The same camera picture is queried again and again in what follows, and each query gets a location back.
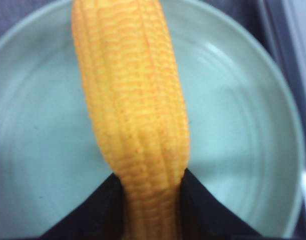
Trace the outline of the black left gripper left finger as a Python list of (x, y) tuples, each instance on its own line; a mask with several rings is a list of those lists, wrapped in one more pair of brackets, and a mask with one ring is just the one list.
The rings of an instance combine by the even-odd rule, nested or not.
[(124, 232), (123, 189), (111, 174), (66, 217), (40, 236), (41, 240), (119, 240)]

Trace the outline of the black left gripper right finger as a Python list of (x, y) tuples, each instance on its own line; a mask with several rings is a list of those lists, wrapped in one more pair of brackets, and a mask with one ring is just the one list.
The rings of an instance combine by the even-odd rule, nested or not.
[(240, 219), (186, 169), (180, 185), (184, 240), (261, 240), (264, 237)]

